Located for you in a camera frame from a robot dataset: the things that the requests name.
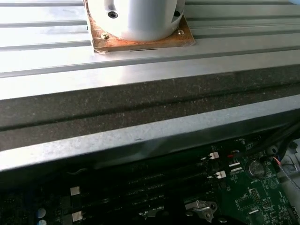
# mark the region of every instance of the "metal rail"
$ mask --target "metal rail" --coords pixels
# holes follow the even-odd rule
[[[293,65],[300,58],[300,7],[287,0],[188,0],[196,45],[107,55],[92,51],[81,1],[2,0],[0,11],[25,15],[0,20],[1,99]],[[26,85],[12,91],[19,81]]]

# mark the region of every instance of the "silver metal frame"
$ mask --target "silver metal frame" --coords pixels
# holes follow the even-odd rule
[[[0,171],[91,153],[103,154],[97,167],[128,163],[280,126],[299,116],[299,106],[297,95],[0,151]]]
[[[80,1],[0,0],[2,6],[43,16],[0,21],[7,34],[24,37],[0,44],[0,99],[299,64],[300,10],[288,0],[187,0],[194,46],[107,55],[93,53]],[[42,32],[37,42],[29,27]]]

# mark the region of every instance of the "metal surface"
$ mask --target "metal surface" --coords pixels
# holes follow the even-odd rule
[[[185,16],[194,46],[97,55],[81,1],[0,0],[0,99],[299,64],[288,0],[187,0]]]
[[[82,155],[95,152],[100,154],[97,168],[128,163],[285,124],[299,116],[299,105],[300,96],[285,97],[0,151],[0,171],[76,156],[83,160]]]
[[[129,41],[170,36],[182,18],[185,0],[89,0],[89,11],[106,32]]]
[[[212,222],[214,213],[218,209],[218,205],[215,202],[207,201],[195,201],[185,205],[186,210],[195,212],[199,218],[205,219],[207,222]]]

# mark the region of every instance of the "metal bracket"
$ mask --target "metal bracket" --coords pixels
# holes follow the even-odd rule
[[[199,218],[205,219],[207,222],[212,222],[214,213],[218,209],[218,205],[215,202],[195,201],[185,205],[186,210],[195,212]]]

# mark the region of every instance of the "capacitor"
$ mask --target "capacitor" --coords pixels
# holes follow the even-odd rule
[[[37,218],[41,219],[46,215],[46,210],[44,208],[40,208],[37,210]]]
[[[259,161],[252,161],[247,166],[247,171],[252,178],[261,179],[265,176],[266,170]]]
[[[38,221],[37,225],[47,225],[47,222],[45,220]]]

